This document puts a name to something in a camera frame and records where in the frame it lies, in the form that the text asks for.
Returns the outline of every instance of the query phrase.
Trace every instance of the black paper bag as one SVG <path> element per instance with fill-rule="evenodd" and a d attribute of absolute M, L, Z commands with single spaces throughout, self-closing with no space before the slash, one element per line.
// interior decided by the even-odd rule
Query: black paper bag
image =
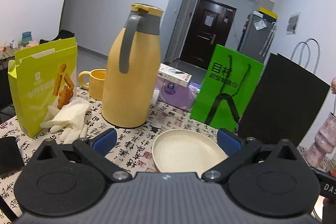
<path fill-rule="evenodd" d="M 330 86 L 278 54 L 271 54 L 239 123 L 238 136 L 266 144 L 289 139 L 299 145 L 314 122 Z"/>

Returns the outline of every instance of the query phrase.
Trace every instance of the yellow thermos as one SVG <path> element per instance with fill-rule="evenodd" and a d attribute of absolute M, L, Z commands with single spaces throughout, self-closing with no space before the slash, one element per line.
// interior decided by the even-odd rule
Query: yellow thermos
<path fill-rule="evenodd" d="M 132 4 L 107 61 L 101 114 L 109 123 L 135 128 L 145 123 L 160 68 L 163 10 Z"/>

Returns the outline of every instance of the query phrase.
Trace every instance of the bag handle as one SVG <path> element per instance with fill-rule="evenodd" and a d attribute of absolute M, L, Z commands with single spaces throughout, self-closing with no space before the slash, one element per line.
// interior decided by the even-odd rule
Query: bag handle
<path fill-rule="evenodd" d="M 123 74 L 127 74 L 129 70 L 129 56 L 131 53 L 132 42 L 140 19 L 142 19 L 142 17 L 139 15 L 131 15 L 126 23 L 119 56 L 119 71 Z"/>
<path fill-rule="evenodd" d="M 294 48 L 294 50 L 293 50 L 293 53 L 292 53 L 292 56 L 291 56 L 291 60 L 293 61 L 294 54 L 295 54 L 297 48 L 299 47 L 299 45 L 302 44 L 302 43 L 305 44 L 305 45 L 307 45 L 307 47 L 308 47 L 308 60 L 307 60 L 306 65 L 304 66 L 304 68 L 306 69 L 306 68 L 308 67 L 308 64 L 309 64 L 309 61 L 310 61 L 310 47 L 308 46 L 307 42 L 303 42 L 303 41 L 301 41 L 301 42 L 299 42 L 299 43 L 295 46 L 295 48 Z M 305 45 L 303 45 L 302 48 L 301 48 L 300 59 L 299 59 L 299 65 L 301 65 L 302 54 L 303 54 L 303 50 L 305 49 Z"/>
<path fill-rule="evenodd" d="M 307 66 L 308 66 L 308 64 L 309 64 L 309 61 L 310 61 L 310 48 L 309 48 L 309 46 L 308 46 L 308 42 L 309 42 L 310 40 L 315 41 L 315 43 L 316 43 L 316 45 L 317 45 L 317 49 L 318 49 L 318 52 L 317 52 L 317 59 L 316 59 L 316 64 L 315 64 L 315 68 L 314 68 L 314 74 L 316 74 L 316 70 L 317 70 L 317 67 L 318 67 L 318 65 L 319 65 L 319 63 L 320 63 L 320 56 L 321 56 L 321 48 L 320 48 L 320 44 L 317 42 L 316 39 L 314 39 L 314 38 L 308 38 L 305 42 L 303 42 L 303 41 L 299 42 L 299 43 L 296 45 L 296 47 L 294 48 L 294 50 L 293 50 L 293 53 L 292 53 L 292 56 L 291 56 L 291 60 L 293 59 L 293 56 L 294 56 L 295 51 L 297 50 L 298 46 L 299 46 L 301 43 L 303 43 L 303 44 L 307 45 L 307 47 L 308 47 L 308 51 L 309 51 L 308 61 L 307 61 L 306 66 L 304 67 L 304 68 L 307 68 Z M 301 48 L 299 65 L 301 65 L 302 54 L 303 54 L 303 49 L 304 49 L 305 45 L 303 45 L 302 48 Z"/>
<path fill-rule="evenodd" d="M 316 45 L 317 45 L 317 59 L 316 59 L 316 64 L 315 64 L 315 68 L 314 68 L 314 74 L 316 74 L 316 70 L 317 70 L 317 66 L 320 63 L 320 56 L 321 56 L 321 48 L 320 48 L 320 44 L 314 39 L 314 38 L 308 38 L 306 40 L 306 43 L 308 43 L 310 40 L 315 41 Z"/>

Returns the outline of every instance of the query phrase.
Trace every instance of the cream plate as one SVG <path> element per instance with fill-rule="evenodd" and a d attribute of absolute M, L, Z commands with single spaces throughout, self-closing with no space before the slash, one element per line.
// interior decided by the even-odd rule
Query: cream plate
<path fill-rule="evenodd" d="M 199 178 L 227 158 L 210 138 L 185 129 L 161 133 L 152 147 L 154 163 L 162 173 L 196 172 Z"/>

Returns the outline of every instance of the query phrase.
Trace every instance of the tablecloth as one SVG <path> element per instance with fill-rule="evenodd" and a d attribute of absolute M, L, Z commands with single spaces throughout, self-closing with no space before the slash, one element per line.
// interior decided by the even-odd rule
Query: tablecloth
<path fill-rule="evenodd" d="M 89 97 L 88 91 L 83 88 L 77 88 L 77 94 L 92 104 L 91 110 L 86 112 L 85 116 L 88 125 L 87 138 L 94 138 L 112 127 L 101 116 L 101 101 Z M 163 131 L 174 128 L 188 129 L 201 133 L 216 142 L 217 129 L 189 119 L 189 116 L 188 112 L 158 101 L 156 105 L 150 106 L 149 117 L 143 126 L 136 129 L 116 128 L 118 142 L 106 158 L 134 176 L 136 172 L 157 172 L 152 156 L 152 144 Z M 0 138 L 15 136 L 25 164 L 44 139 L 52 138 L 60 143 L 58 136 L 61 133 L 62 131 L 52 134 L 49 129 L 45 128 L 31 139 L 21 131 L 16 117 L 0 124 Z M 21 211 L 15 199 L 13 187 L 19 174 L 20 170 L 16 170 L 0 175 L 0 195 L 17 215 L 20 215 Z M 9 220 L 0 211 L 0 224 L 6 223 L 9 223 Z"/>

